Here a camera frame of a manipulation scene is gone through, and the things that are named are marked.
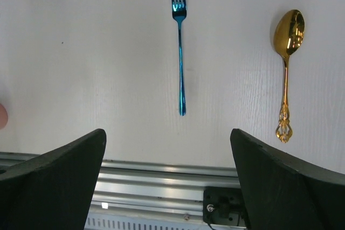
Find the black object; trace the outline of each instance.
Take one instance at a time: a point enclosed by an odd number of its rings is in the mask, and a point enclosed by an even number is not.
[[[345,175],[270,147],[239,129],[231,147],[252,229],[345,229]]]
[[[250,226],[240,189],[207,187],[204,190],[203,221],[210,224],[239,226],[243,218]]]
[[[84,229],[103,160],[98,129],[0,173],[0,229]]]

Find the fork head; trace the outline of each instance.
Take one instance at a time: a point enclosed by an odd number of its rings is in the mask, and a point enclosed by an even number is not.
[[[171,0],[172,17],[177,21],[183,20],[187,16],[187,3],[185,0]]]

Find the bolt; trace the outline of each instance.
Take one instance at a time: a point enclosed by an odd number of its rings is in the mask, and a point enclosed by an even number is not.
[[[190,218],[190,216],[189,216],[189,214],[185,214],[185,215],[183,216],[183,218],[184,218],[185,221],[188,221],[189,218]]]
[[[213,204],[208,204],[206,209],[208,212],[213,212],[215,210],[215,207],[213,206]]]

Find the gold spoon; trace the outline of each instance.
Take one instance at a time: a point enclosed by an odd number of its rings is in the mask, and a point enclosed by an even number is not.
[[[276,136],[283,142],[289,141],[292,128],[289,123],[289,107],[287,101],[289,58],[302,44],[304,37],[304,18],[300,11],[290,10],[280,20],[274,33],[273,45],[275,51],[281,55],[284,63],[284,90],[279,113],[279,126],[275,130]]]

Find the metallic blue fork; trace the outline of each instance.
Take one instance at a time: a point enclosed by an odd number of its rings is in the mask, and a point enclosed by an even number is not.
[[[183,82],[183,60],[182,60],[182,21],[187,17],[187,3],[185,0],[171,0],[172,17],[177,21],[178,26],[178,55],[180,58],[180,97],[178,99],[178,111],[181,116],[185,115],[185,96]]]

